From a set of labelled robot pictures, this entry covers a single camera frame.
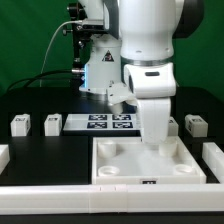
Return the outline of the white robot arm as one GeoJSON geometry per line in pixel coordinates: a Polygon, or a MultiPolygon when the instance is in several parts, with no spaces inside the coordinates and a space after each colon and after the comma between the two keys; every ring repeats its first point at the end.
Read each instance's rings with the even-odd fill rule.
{"type": "Polygon", "coordinates": [[[189,37],[204,17],[204,0],[78,0],[92,25],[82,92],[105,96],[115,114],[137,108],[144,142],[168,135],[176,93],[172,41],[189,37]]]}

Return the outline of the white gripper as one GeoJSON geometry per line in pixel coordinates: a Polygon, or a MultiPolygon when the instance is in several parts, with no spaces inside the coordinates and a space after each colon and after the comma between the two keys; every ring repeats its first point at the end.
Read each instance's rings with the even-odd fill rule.
{"type": "Polygon", "coordinates": [[[131,92],[129,87],[120,82],[113,83],[107,88],[108,102],[111,106],[126,102],[131,106],[136,106],[137,101],[135,95],[131,92]]]}

